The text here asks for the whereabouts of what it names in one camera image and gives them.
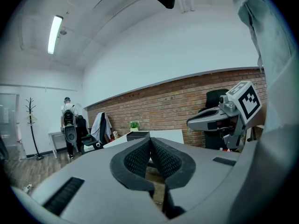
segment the man standing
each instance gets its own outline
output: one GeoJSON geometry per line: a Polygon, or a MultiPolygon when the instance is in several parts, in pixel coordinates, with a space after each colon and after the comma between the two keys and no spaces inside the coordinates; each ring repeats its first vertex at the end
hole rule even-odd
{"type": "MultiPolygon", "coordinates": [[[[64,130],[64,112],[66,110],[70,110],[74,115],[73,115],[73,123],[75,128],[77,128],[77,124],[76,124],[76,117],[78,117],[78,111],[77,108],[75,107],[75,105],[71,104],[71,99],[69,97],[65,97],[64,99],[64,105],[61,107],[61,118],[60,118],[60,123],[61,123],[61,131],[64,130]]],[[[73,159],[73,147],[71,145],[71,143],[69,143],[67,140],[65,140],[66,142],[66,149],[68,154],[68,157],[70,159],[73,159]]]]}

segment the coat rack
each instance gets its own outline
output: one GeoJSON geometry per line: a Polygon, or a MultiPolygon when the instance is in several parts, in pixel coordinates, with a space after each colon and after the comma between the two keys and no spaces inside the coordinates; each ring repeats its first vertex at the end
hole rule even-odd
{"type": "MultiPolygon", "coordinates": [[[[29,103],[29,107],[26,105],[26,107],[28,108],[28,111],[27,112],[29,112],[29,116],[28,116],[28,118],[29,118],[29,121],[30,121],[30,123],[28,123],[28,124],[30,124],[30,128],[31,128],[31,133],[32,133],[32,138],[33,138],[33,142],[34,142],[34,146],[36,147],[36,140],[34,139],[34,134],[33,134],[33,129],[32,129],[32,125],[35,123],[35,122],[32,122],[32,120],[33,120],[33,115],[32,115],[32,110],[33,110],[33,108],[35,107],[35,106],[33,106],[33,107],[31,107],[31,105],[32,105],[32,102],[33,102],[33,99],[30,97],[30,101],[29,100],[27,100],[28,101],[28,103],[29,103]]],[[[36,157],[36,160],[41,160],[41,159],[43,159],[43,156],[42,155],[40,155],[40,153],[38,152],[38,150],[37,150],[37,147],[36,147],[36,152],[37,152],[37,157],[36,157]]]]}

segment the potted plant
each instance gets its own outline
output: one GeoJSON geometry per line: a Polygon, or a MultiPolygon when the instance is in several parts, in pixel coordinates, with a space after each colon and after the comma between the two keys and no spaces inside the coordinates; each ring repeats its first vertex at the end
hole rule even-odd
{"type": "Polygon", "coordinates": [[[139,122],[138,121],[131,121],[130,122],[131,132],[132,131],[138,131],[139,128],[139,122]]]}

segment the ceiling light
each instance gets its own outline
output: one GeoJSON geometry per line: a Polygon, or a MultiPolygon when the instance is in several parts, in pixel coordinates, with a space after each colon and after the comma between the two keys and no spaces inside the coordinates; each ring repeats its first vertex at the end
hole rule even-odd
{"type": "Polygon", "coordinates": [[[49,37],[49,44],[48,44],[48,53],[54,54],[54,48],[56,43],[57,34],[61,25],[63,17],[61,16],[55,16],[53,19],[51,31],[50,31],[50,37],[49,37]]]}

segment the white table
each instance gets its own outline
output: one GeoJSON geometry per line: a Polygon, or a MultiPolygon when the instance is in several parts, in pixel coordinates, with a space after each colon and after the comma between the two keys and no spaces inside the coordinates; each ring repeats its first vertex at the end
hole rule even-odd
{"type": "MultiPolygon", "coordinates": [[[[145,130],[140,130],[139,132],[149,132],[151,138],[164,138],[167,140],[171,140],[177,143],[184,143],[184,139],[183,139],[183,133],[181,129],[174,129],[174,130],[151,130],[151,131],[145,131],[145,130]]],[[[118,139],[107,143],[106,145],[104,145],[104,148],[109,148],[115,145],[119,145],[122,143],[127,142],[127,134],[119,137],[118,139]]],[[[85,152],[89,152],[89,151],[93,151],[94,148],[93,146],[85,146],[84,145],[84,151],[85,152]]]]}
{"type": "MultiPolygon", "coordinates": [[[[50,144],[52,145],[52,151],[53,151],[53,154],[54,154],[55,158],[57,158],[57,154],[56,154],[57,150],[56,150],[56,147],[55,147],[55,143],[53,141],[53,136],[59,136],[59,135],[64,136],[64,134],[61,131],[48,132],[48,136],[49,136],[49,139],[50,139],[50,144]]],[[[78,153],[79,151],[78,151],[77,145],[75,145],[75,144],[72,144],[72,145],[75,147],[75,149],[78,153]]]]}

